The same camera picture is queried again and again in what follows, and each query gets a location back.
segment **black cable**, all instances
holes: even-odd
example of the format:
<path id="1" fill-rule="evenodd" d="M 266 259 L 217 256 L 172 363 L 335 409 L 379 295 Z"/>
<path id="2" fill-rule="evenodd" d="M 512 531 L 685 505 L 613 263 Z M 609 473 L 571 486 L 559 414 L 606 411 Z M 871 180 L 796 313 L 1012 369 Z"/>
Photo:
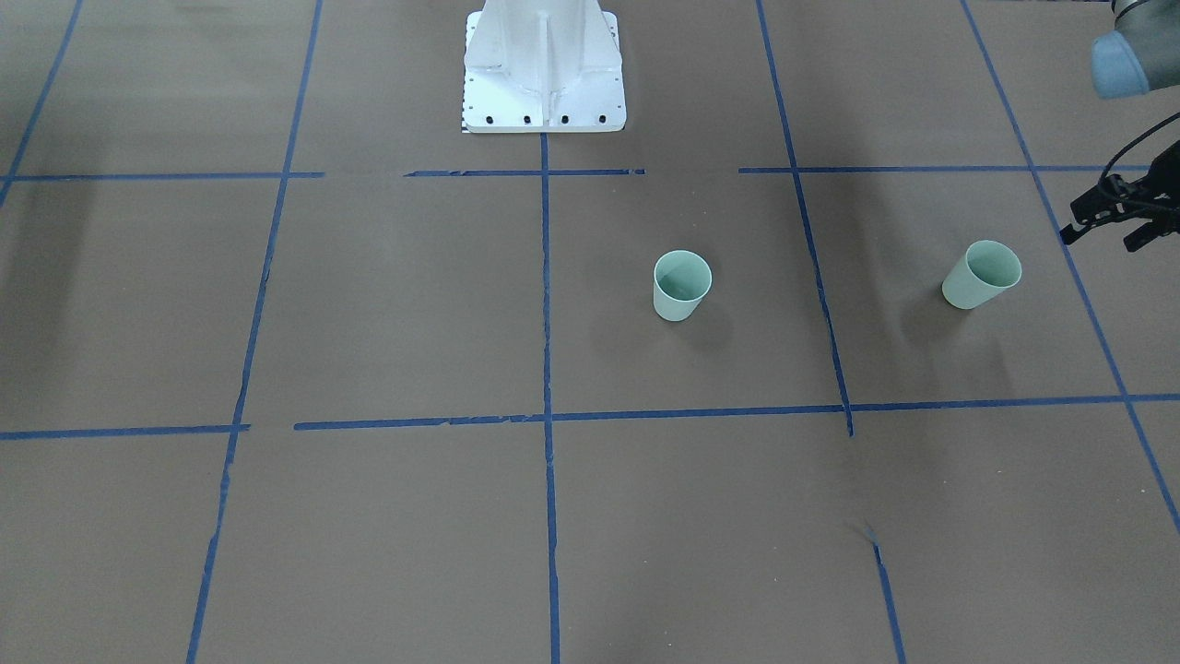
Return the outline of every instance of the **black cable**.
<path id="1" fill-rule="evenodd" d="M 1109 162 L 1107 162 L 1106 167 L 1102 169 L 1102 175 L 1099 176 L 1099 193 L 1102 193 L 1103 196 L 1106 196 L 1107 198 L 1109 198 L 1109 199 L 1112 199 L 1112 200 L 1114 200 L 1116 203 L 1122 203 L 1122 204 L 1127 205 L 1128 208 L 1136 209 L 1136 210 L 1156 210 L 1156 211 L 1165 211 L 1165 212 L 1169 212 L 1169 213 L 1180 213 L 1180 208 L 1178 208 L 1178 206 L 1160 205 L 1158 203 L 1141 203 L 1139 200 L 1128 200 L 1126 198 L 1120 198 L 1119 195 L 1117 195 L 1117 192 L 1115 192 L 1115 191 L 1108 191 L 1107 190 L 1108 183 L 1107 183 L 1107 179 L 1106 179 L 1107 176 L 1110 175 L 1110 169 L 1114 167 L 1114 164 L 1117 163 L 1119 159 L 1121 159 L 1123 155 L 1126 155 L 1132 149 L 1134 149 L 1135 145 L 1139 145 L 1145 139 L 1147 139 L 1148 136 L 1150 136 L 1150 134 L 1155 133 L 1156 131 L 1163 129 L 1165 126 L 1172 124 L 1176 119 L 1180 119 L 1180 112 L 1174 113 L 1172 117 L 1169 117 L 1169 118 L 1167 118 L 1165 120 L 1159 121 L 1152 129 L 1148 129 L 1147 131 L 1140 133 L 1139 138 L 1135 138 L 1130 143 L 1127 143 L 1127 145 L 1122 150 L 1119 150 L 1119 152 L 1114 157 L 1112 157 Z"/>

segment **brown floor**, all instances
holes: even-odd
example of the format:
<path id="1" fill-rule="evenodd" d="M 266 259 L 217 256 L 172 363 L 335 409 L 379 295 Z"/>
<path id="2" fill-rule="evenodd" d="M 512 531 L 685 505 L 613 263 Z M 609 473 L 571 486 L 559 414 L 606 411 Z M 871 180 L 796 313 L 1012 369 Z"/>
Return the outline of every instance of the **brown floor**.
<path id="1" fill-rule="evenodd" d="M 1180 244 L 1056 237 L 1180 101 L 1106 4 L 604 0 L 545 138 L 479 5 L 0 1 L 0 662 L 1180 660 Z"/>

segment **white metal pedestal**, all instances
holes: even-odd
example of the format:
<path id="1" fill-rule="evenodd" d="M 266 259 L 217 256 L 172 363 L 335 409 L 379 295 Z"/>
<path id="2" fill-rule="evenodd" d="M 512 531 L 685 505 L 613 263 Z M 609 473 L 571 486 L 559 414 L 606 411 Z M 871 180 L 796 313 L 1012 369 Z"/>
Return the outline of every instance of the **white metal pedestal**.
<path id="1" fill-rule="evenodd" d="M 487 0 L 467 17 L 463 129 L 618 131 L 618 19 L 597 0 Z"/>

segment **light green paper cup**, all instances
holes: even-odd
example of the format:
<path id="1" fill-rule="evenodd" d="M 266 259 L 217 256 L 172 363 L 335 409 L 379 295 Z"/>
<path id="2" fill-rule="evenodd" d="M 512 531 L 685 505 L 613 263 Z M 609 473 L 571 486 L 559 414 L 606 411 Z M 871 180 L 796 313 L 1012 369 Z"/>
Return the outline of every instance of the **light green paper cup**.
<path id="1" fill-rule="evenodd" d="M 656 313 L 673 322 L 684 320 L 713 287 L 713 270 L 704 258 L 676 249 L 656 261 L 651 301 Z"/>
<path id="2" fill-rule="evenodd" d="M 1011 249 L 979 239 L 943 280 L 943 296 L 958 308 L 971 309 L 1015 285 L 1022 274 L 1021 258 Z"/>

